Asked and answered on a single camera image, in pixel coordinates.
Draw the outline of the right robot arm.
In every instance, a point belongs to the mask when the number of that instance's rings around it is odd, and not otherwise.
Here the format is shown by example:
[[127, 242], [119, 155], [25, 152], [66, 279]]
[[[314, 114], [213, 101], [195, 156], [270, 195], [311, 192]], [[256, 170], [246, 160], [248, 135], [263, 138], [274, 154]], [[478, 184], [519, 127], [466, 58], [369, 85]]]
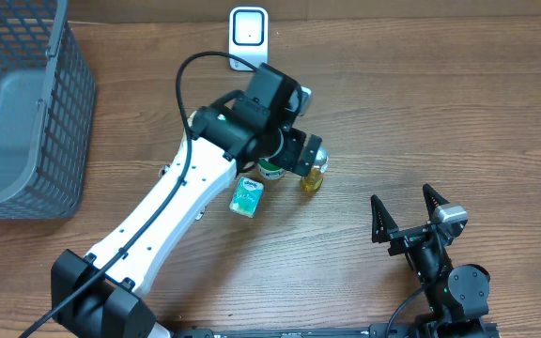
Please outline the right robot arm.
[[[404, 300], [385, 326], [385, 337], [498, 337], [495, 324], [486, 325], [490, 275], [480, 265], [454, 267], [446, 252], [462, 234], [468, 211], [423, 186], [426, 223], [402, 230], [377, 195], [370, 198], [372, 241], [387, 243], [388, 254], [403, 254], [420, 283], [419, 289]], [[415, 317], [413, 323], [398, 329], [395, 321], [419, 295], [425, 295], [430, 312]]]

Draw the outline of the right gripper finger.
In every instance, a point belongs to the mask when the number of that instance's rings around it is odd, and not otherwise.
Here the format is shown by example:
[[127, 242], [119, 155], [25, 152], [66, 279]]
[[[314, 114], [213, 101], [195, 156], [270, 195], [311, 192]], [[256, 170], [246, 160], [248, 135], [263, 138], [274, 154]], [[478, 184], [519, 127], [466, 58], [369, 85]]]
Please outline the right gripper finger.
[[391, 240], [391, 235], [398, 231], [398, 226], [387, 208], [383, 205], [377, 195], [370, 198], [372, 210], [372, 241], [383, 243]]
[[437, 193], [428, 183], [423, 185], [423, 195], [429, 220], [433, 219], [434, 211], [442, 205], [449, 203], [447, 199]]

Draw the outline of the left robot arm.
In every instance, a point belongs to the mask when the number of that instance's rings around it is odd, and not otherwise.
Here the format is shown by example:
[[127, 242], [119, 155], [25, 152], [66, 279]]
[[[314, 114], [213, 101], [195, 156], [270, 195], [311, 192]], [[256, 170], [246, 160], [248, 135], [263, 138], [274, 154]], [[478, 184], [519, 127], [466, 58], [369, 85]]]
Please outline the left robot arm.
[[178, 154], [129, 217], [85, 256], [54, 262], [50, 317], [77, 337], [171, 336], [144, 298], [201, 211], [261, 158], [309, 174], [321, 139], [293, 126], [302, 98], [298, 82], [261, 64], [245, 90], [182, 117]]

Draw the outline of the yellow dish soap bottle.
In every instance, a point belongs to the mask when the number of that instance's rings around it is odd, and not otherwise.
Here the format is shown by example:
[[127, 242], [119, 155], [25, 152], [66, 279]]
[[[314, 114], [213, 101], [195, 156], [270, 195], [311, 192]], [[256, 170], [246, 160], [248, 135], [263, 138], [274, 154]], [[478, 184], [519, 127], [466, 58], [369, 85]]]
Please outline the yellow dish soap bottle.
[[320, 146], [309, 174], [301, 178], [301, 189], [304, 192], [317, 192], [323, 182], [329, 166], [329, 156], [324, 146]]

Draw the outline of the teal white tissue pack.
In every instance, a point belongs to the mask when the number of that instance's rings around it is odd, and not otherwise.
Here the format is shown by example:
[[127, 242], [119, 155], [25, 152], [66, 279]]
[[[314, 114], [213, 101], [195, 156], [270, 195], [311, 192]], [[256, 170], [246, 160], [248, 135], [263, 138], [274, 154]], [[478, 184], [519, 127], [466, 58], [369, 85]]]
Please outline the teal white tissue pack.
[[241, 177], [232, 196], [229, 209], [253, 218], [264, 191], [264, 185], [248, 177]]

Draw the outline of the green lid jar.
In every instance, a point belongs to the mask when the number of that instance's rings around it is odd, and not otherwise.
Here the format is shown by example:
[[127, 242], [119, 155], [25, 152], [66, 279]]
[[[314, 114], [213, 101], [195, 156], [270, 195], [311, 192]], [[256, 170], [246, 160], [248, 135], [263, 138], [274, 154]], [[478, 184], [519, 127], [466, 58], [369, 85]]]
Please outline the green lid jar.
[[286, 170], [269, 163], [266, 159], [259, 159], [257, 162], [257, 170], [259, 174], [266, 180], [278, 180], [281, 179], [285, 174]]

